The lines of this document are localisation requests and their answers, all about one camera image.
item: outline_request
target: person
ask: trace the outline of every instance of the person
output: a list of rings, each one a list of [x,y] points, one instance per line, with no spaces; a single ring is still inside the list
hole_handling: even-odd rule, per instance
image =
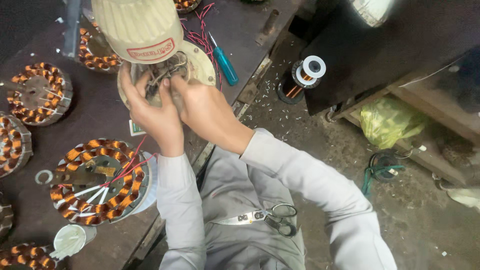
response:
[[[162,107],[157,108],[144,98],[149,75],[133,85],[129,63],[120,72],[132,120],[160,146],[157,208],[166,220],[169,248],[160,269],[305,269],[301,230],[286,238],[261,221],[215,223],[278,203],[293,204],[289,189],[326,213],[337,269],[396,269],[376,213],[353,181],[266,130],[243,125],[213,86],[174,75],[161,81]],[[183,98],[180,112],[172,93]],[[200,192],[183,150],[182,122],[216,145]]]

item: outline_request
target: dark wooden workbench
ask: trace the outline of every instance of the dark wooden workbench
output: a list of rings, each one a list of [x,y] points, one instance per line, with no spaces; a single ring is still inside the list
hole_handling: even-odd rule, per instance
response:
[[[199,8],[209,3],[204,0]],[[236,86],[231,87],[226,82],[223,85],[223,93],[230,104],[242,91],[299,4],[300,0],[271,0],[263,5],[222,0],[217,1],[211,9],[205,19],[206,29],[229,56],[239,76]],[[275,23],[276,30],[263,46],[258,46],[255,39],[273,9],[280,11]],[[199,31],[195,14],[181,17],[189,18],[186,22],[188,29]],[[14,227],[1,244],[3,248],[19,243],[51,244],[57,231],[68,224],[53,208],[49,186],[35,183],[34,176],[38,171],[55,169],[58,161],[70,149],[91,139],[117,138],[134,145],[142,139],[142,136],[130,136],[129,112],[119,98],[116,75],[95,73],[56,52],[56,48],[63,48],[64,28],[65,25],[52,22],[46,31],[33,36],[30,44],[19,48],[18,53],[4,62],[0,70],[1,78],[11,78],[25,65],[50,62],[70,75],[74,91],[71,108],[60,121],[47,127],[27,126],[32,132],[34,155],[23,169],[0,181],[1,190],[12,202],[15,213]],[[2,94],[0,110],[8,111],[8,102],[4,92]],[[184,131],[185,151],[193,162],[206,142],[188,127],[184,127]],[[159,149],[148,138],[142,150],[154,153]],[[158,211],[153,206],[115,224],[99,226],[96,238],[80,253],[68,259],[68,268],[121,269],[157,215]]]

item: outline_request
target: scissors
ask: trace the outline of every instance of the scissors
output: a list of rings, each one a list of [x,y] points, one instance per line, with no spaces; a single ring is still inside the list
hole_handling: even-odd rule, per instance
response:
[[[288,203],[280,203],[267,210],[255,210],[234,218],[215,221],[213,223],[222,225],[244,225],[252,224],[254,221],[265,221],[268,226],[276,229],[280,235],[292,238],[297,235],[297,227],[286,218],[297,216],[298,210]]]

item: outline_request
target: white cup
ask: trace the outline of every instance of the white cup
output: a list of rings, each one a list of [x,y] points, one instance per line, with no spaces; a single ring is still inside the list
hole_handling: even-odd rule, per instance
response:
[[[86,244],[92,241],[95,236],[96,227],[69,224],[61,228],[53,240],[55,253],[61,254],[62,257],[71,256],[79,252]]]

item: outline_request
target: hand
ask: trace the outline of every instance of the hand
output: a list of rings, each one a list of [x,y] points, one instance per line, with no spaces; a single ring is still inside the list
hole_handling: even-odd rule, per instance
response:
[[[170,81],[162,80],[158,89],[162,107],[153,107],[145,99],[145,87],[150,75],[143,74],[133,85],[130,67],[129,62],[123,62],[120,69],[122,73],[120,84],[130,104],[132,121],[153,137],[160,146],[162,156],[172,158],[183,155],[182,124],[170,95]]]
[[[180,75],[171,79],[172,91],[183,97],[181,120],[200,137],[222,149],[243,154],[253,130],[235,118],[224,95],[213,86],[198,81],[185,82]]]

